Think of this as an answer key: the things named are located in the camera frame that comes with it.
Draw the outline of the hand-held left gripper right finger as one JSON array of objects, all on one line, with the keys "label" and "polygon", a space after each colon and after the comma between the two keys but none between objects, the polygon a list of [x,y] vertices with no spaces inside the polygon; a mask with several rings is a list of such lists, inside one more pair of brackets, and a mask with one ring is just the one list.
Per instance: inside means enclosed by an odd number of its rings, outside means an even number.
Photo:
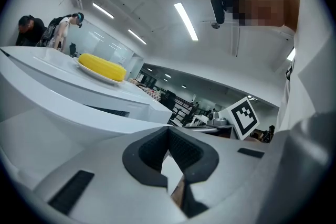
[{"label": "hand-held left gripper right finger", "polygon": [[184,174],[170,218],[257,218],[265,190],[256,171],[267,145],[169,128],[170,153]]}]

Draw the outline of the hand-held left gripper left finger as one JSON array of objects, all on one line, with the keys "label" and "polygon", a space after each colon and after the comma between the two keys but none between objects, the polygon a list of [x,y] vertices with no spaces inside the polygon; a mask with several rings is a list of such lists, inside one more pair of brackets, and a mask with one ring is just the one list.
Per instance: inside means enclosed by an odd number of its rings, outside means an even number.
[{"label": "hand-held left gripper left finger", "polygon": [[50,172],[34,193],[74,223],[183,223],[161,173],[172,127],[93,144]]}]

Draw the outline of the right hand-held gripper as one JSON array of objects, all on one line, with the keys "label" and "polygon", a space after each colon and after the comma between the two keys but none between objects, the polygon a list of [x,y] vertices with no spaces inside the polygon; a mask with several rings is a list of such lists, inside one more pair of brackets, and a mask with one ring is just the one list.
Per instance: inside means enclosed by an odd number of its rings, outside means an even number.
[{"label": "right hand-held gripper", "polygon": [[244,97],[219,112],[212,112],[208,117],[208,125],[185,128],[214,136],[218,136],[218,129],[230,129],[229,138],[242,141],[259,125],[259,119],[249,99]]}]

